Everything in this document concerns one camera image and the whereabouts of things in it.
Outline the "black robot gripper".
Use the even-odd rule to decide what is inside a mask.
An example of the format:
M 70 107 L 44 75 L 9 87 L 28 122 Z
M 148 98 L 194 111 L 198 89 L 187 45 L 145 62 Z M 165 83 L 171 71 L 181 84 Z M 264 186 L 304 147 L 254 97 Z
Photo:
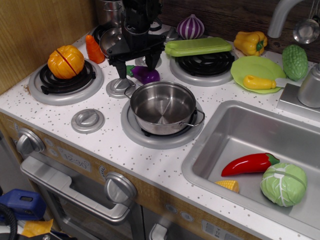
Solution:
M 165 37 L 149 33 L 151 24 L 162 13 L 161 0 L 124 0 L 122 3 L 122 38 L 107 53 L 109 64 L 116 67 L 121 79 L 126 79 L 127 61 L 145 57 L 148 69 L 156 68 L 165 49 Z

